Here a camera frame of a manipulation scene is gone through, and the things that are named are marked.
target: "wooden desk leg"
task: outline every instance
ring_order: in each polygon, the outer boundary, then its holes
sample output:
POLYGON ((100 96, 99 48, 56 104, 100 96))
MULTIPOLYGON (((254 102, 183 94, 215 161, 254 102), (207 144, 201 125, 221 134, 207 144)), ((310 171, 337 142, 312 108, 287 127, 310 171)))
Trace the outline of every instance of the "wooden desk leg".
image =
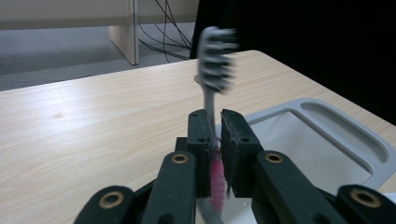
POLYGON ((130 64, 139 64, 138 5, 137 0, 127 0, 129 17, 127 25, 109 26, 111 41, 130 64))

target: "toothbrush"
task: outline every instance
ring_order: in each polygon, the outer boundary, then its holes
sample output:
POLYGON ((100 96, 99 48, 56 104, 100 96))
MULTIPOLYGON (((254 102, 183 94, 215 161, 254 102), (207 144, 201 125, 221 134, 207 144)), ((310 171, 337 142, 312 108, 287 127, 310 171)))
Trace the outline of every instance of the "toothbrush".
POLYGON ((204 107, 208 117, 209 144, 211 156, 211 197, 209 199, 214 210, 220 215, 225 197, 224 170, 221 161, 219 138, 215 128, 215 93, 224 93, 230 82, 231 59, 224 54, 234 52, 238 45, 235 43, 235 31, 219 29, 215 26, 205 28, 201 32, 198 44, 198 83, 204 92, 204 107))

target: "light wood tabletop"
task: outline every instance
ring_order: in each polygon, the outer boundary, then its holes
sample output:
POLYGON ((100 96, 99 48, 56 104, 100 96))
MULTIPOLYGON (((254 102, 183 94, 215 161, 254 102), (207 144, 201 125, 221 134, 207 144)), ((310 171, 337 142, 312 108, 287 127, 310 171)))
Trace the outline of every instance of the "light wood tabletop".
MULTIPOLYGON (((273 58, 235 53, 220 110, 248 115, 298 98, 344 111, 396 148, 396 127, 273 58)), ((188 115, 203 108, 197 61, 0 92, 0 223, 73 223, 100 189, 156 178, 188 115)), ((380 192, 396 191, 396 174, 380 192)))

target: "brush head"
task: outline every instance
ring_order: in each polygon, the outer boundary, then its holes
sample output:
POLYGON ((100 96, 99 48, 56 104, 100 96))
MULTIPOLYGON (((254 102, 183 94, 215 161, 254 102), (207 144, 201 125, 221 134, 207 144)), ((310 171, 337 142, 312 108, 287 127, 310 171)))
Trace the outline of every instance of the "brush head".
POLYGON ((219 29, 215 26, 206 27, 198 44, 198 82, 204 91, 223 93, 231 82, 231 58, 226 54, 235 52, 235 30, 219 29))

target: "gray floor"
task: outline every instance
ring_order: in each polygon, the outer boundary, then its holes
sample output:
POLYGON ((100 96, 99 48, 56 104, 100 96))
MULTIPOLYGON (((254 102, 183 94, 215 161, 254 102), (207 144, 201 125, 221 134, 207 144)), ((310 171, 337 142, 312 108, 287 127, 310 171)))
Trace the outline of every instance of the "gray floor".
MULTIPOLYGON (((188 46, 195 23, 141 25, 139 39, 163 49, 166 43, 188 46)), ((139 43, 138 65, 131 65, 111 42, 108 27, 0 31, 0 91, 97 76, 187 60, 189 49, 166 45, 166 56, 139 43)))

